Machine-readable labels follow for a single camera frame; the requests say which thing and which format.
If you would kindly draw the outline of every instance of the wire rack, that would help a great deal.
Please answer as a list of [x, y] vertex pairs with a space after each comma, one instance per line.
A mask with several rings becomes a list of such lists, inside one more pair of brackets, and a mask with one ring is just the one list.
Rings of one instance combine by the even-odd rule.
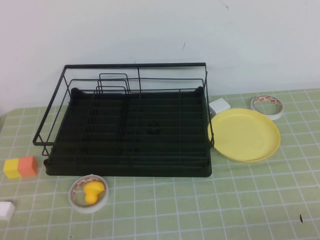
[[205, 63], [66, 65], [33, 143], [48, 175], [208, 177], [208, 107]]

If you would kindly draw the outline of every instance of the black drip tray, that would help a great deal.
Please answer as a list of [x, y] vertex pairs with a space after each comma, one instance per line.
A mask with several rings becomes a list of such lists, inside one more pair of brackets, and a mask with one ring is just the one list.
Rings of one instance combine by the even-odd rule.
[[208, 177], [203, 88], [148, 93], [71, 90], [49, 175]]

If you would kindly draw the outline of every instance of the yellow plate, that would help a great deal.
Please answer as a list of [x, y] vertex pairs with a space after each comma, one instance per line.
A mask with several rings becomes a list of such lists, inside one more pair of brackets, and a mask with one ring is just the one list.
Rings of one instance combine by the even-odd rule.
[[[280, 145], [280, 132], [267, 116], [250, 109], [234, 108], [212, 120], [215, 149], [237, 162], [253, 163], [270, 157]], [[211, 140], [210, 124], [208, 136]]]

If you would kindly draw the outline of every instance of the grid pattern tablecloth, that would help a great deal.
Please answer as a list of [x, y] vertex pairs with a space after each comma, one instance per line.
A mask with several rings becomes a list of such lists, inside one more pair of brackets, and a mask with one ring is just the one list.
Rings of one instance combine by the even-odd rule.
[[[93, 214], [71, 209], [67, 192], [77, 178], [46, 175], [43, 149], [32, 145], [46, 108], [13, 110], [0, 120], [0, 201], [13, 202], [16, 210], [10, 222], [0, 221], [0, 239], [319, 239], [320, 89], [210, 100], [223, 97], [232, 108], [249, 108], [258, 95], [285, 105], [275, 121], [281, 146], [272, 157], [236, 163], [212, 149], [208, 178], [105, 177], [110, 197]], [[5, 159], [31, 155], [37, 176], [4, 176]]]

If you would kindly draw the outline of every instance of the white cube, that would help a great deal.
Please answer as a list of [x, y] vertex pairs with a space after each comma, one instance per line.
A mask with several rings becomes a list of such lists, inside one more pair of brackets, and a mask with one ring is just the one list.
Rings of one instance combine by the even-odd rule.
[[218, 100], [210, 102], [209, 107], [215, 115], [231, 108], [230, 104], [227, 103], [223, 98], [219, 98]]
[[14, 214], [16, 207], [12, 202], [0, 201], [0, 220], [9, 221]]

